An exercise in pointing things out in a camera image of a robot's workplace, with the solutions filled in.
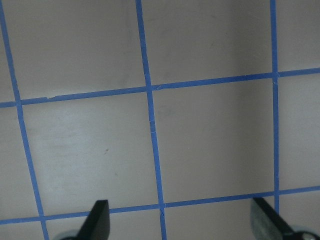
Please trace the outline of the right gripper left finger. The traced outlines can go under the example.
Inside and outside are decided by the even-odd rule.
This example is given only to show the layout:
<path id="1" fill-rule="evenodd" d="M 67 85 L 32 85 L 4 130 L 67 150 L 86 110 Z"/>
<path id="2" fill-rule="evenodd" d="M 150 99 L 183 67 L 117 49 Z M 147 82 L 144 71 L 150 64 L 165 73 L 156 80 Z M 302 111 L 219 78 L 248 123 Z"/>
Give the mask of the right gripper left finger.
<path id="1" fill-rule="evenodd" d="M 85 219 L 76 240 L 107 240 L 110 236 L 110 210 L 108 200 L 97 200 Z"/>

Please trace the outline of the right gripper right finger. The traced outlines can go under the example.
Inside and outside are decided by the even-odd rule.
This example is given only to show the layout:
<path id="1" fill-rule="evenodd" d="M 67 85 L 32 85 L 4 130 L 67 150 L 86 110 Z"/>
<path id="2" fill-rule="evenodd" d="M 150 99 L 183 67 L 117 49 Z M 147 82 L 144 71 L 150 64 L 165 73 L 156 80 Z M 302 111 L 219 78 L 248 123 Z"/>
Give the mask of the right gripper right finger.
<path id="1" fill-rule="evenodd" d="M 262 197 L 254 197 L 250 203 L 250 226 L 256 240 L 299 240 L 283 218 Z"/>

